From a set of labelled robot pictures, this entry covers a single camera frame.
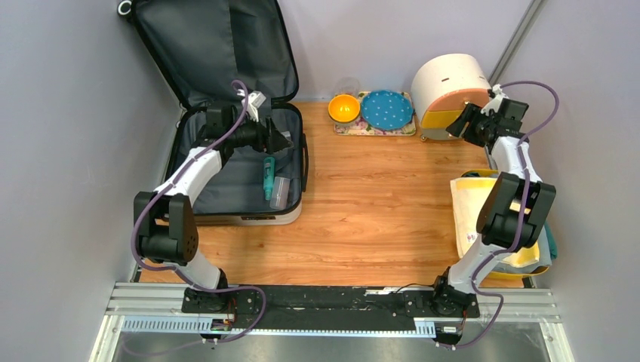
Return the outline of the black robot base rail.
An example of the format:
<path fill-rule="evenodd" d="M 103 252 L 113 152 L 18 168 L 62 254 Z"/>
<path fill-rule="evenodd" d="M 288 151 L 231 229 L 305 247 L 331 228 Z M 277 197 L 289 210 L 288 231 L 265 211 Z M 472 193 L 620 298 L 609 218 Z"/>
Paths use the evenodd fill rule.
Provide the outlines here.
<path fill-rule="evenodd" d="M 227 293 L 206 293 L 187 288 L 181 311 L 186 314 L 221 314 L 240 330 L 318 332 L 409 332 L 415 320 L 450 318 L 455 334 L 466 319 L 479 318 L 476 296 L 428 285 L 403 287 L 246 286 Z"/>

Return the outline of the yellow plastic basket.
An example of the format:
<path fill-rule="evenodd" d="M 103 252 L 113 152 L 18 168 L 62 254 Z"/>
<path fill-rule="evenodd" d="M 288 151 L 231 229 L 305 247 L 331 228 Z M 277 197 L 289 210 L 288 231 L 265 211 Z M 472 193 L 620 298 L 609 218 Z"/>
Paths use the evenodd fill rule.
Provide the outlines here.
<path fill-rule="evenodd" d="M 459 257 L 466 254 L 479 236 L 476 231 L 478 215 L 494 186 L 495 178 L 497 171 L 480 169 L 467 171 L 450 182 Z M 501 260 L 490 276 L 515 279 L 542 274 L 551 266 L 554 254 L 555 251 L 549 246 L 546 230 L 542 229 L 533 247 L 522 248 L 516 254 Z"/>

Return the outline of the dark green garment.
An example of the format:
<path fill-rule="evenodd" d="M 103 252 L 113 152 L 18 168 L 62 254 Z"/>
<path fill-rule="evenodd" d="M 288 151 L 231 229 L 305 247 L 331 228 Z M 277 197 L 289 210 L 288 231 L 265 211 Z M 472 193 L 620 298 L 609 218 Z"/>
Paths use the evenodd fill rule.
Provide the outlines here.
<path fill-rule="evenodd" d="M 488 170 L 488 169 L 480 169 L 480 170 L 469 170 L 465 172 L 462 177 L 490 177 L 497 178 L 498 172 L 496 170 Z M 549 245 L 549 255 L 550 259 L 556 260 L 558 258 L 558 248 L 555 241 L 555 237 L 552 233 L 552 230 L 549 226 L 548 222 L 544 224 L 544 233 L 547 238 L 547 242 Z"/>

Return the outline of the beige sandal shoe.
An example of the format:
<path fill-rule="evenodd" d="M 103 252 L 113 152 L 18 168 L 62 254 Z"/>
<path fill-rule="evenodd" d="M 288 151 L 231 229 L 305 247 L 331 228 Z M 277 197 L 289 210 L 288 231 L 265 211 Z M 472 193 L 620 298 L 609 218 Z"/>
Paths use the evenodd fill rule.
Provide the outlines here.
<path fill-rule="evenodd" d="M 473 245 L 478 215 L 495 184 L 490 177 L 459 177 L 450 181 L 457 253 L 462 258 Z"/>

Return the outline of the light blue denim jeans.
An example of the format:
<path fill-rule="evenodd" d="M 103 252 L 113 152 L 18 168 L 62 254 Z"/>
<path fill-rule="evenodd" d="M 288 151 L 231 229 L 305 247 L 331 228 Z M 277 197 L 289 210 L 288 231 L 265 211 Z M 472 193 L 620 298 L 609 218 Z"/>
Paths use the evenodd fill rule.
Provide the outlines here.
<path fill-rule="evenodd" d="M 539 268 L 547 268 L 551 264 L 547 238 L 542 235 L 533 247 L 523 247 L 517 253 L 501 260 L 493 272 L 504 275 L 535 275 L 539 274 Z"/>

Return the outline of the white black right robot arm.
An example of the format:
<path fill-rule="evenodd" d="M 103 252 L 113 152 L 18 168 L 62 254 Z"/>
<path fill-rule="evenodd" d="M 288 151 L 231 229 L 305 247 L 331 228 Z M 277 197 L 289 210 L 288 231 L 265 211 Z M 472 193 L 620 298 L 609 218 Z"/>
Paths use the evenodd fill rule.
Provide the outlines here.
<path fill-rule="evenodd" d="M 549 215 L 556 188 L 532 166 L 530 137 L 522 133 L 528 104 L 503 99 L 481 107 L 467 103 L 447 132 L 489 149 L 498 176 L 476 221 L 478 237 L 465 255 L 436 278 L 430 295 L 441 316 L 463 313 L 475 301 L 479 284 L 506 257 L 533 247 Z"/>

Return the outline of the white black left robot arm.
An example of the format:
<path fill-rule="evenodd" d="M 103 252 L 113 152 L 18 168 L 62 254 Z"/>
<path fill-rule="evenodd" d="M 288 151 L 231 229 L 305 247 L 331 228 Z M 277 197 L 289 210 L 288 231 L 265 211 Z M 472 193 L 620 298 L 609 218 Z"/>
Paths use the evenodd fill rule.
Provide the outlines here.
<path fill-rule="evenodd" d="M 134 198 L 130 246 L 136 264 L 147 271 L 174 272 L 202 292 L 202 304 L 209 311 L 226 310 L 230 293 L 240 289 L 229 287 L 223 270 L 200 251 L 194 204 L 236 149 L 250 147 L 273 155 L 292 145 L 270 116 L 251 116 L 246 106 L 237 109 L 232 103 L 206 108 L 205 122 L 183 163 L 160 186 Z"/>

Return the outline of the black white space suitcase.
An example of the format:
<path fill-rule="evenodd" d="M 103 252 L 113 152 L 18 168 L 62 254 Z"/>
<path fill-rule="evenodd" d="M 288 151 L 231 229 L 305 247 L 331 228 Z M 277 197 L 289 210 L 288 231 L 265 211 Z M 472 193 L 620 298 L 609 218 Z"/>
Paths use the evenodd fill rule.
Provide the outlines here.
<path fill-rule="evenodd" d="M 292 103 L 299 76 L 281 7 L 276 1 L 122 1 L 118 13 L 137 30 L 177 97 L 183 114 L 166 175 L 183 163 L 205 122 L 205 109 L 242 98 L 242 81 L 267 101 L 260 114 L 289 131 L 294 146 L 275 154 L 275 175 L 291 180 L 288 203 L 274 210 L 264 197 L 265 154 L 236 149 L 194 204 L 200 225 L 285 225 L 298 218 L 309 174 L 303 117 Z"/>

